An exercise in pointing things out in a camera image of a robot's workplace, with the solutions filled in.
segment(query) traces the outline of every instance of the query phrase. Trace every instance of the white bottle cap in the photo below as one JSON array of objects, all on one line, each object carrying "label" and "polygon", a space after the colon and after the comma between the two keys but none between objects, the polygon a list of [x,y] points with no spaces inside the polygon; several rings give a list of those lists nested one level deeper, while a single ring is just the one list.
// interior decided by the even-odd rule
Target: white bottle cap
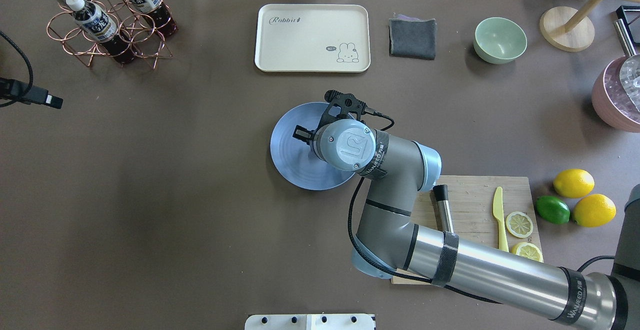
[{"label": "white bottle cap", "polygon": [[66,0],[66,4],[69,5],[69,7],[71,8],[71,10],[73,11],[78,11],[80,9],[82,9],[83,7],[85,7],[85,0]]}]

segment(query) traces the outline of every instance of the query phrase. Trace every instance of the lemon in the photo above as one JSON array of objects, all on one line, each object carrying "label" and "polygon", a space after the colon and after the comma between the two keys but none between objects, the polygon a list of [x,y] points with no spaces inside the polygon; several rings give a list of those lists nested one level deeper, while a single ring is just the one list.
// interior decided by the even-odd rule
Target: lemon
[{"label": "lemon", "polygon": [[569,222],[569,206],[564,201],[551,195],[542,195],[535,201],[535,209],[542,219],[554,224]]},{"label": "lemon", "polygon": [[541,263],[544,262],[540,248],[530,242],[519,242],[518,244],[515,244],[511,249],[511,252],[512,254],[520,255],[521,257],[533,259]]},{"label": "lemon", "polygon": [[582,169],[563,170],[553,180],[553,188],[565,198],[582,198],[594,189],[594,185],[594,177]]},{"label": "lemon", "polygon": [[602,194],[592,194],[580,199],[573,208],[573,220],[578,225],[594,228],[605,225],[616,216],[616,205]]},{"label": "lemon", "polygon": [[514,237],[526,238],[533,232],[533,221],[523,212],[513,212],[509,214],[505,225]]}]

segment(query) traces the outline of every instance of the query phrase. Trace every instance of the pink bowl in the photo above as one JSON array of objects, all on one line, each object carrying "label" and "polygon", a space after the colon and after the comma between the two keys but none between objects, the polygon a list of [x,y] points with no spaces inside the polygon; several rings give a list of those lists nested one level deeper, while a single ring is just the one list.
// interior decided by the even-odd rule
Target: pink bowl
[{"label": "pink bowl", "polygon": [[620,57],[610,62],[600,73],[593,85],[591,102],[598,116],[606,124],[626,132],[640,133],[640,113],[636,109],[623,111],[620,109],[620,105],[612,100],[612,98],[618,99],[627,96],[618,78],[618,70],[626,59],[627,57]]}]

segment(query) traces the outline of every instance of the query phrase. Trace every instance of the round wooden base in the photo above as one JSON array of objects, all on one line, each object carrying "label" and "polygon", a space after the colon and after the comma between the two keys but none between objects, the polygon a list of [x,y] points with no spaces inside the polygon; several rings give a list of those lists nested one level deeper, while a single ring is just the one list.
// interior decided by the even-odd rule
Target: round wooden base
[{"label": "round wooden base", "polygon": [[578,12],[572,7],[554,7],[542,14],[540,32],[558,49],[579,52],[588,48],[595,38],[594,23],[585,16],[572,30],[567,32],[565,24]]}]

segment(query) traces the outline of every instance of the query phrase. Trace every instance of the green bowl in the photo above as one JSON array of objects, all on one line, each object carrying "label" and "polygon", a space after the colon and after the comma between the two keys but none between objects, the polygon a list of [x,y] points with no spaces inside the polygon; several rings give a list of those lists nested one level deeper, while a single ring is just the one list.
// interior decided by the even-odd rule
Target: green bowl
[{"label": "green bowl", "polygon": [[518,24],[506,18],[487,18],[475,27],[475,52],[491,64],[505,64],[527,49],[527,36]]}]

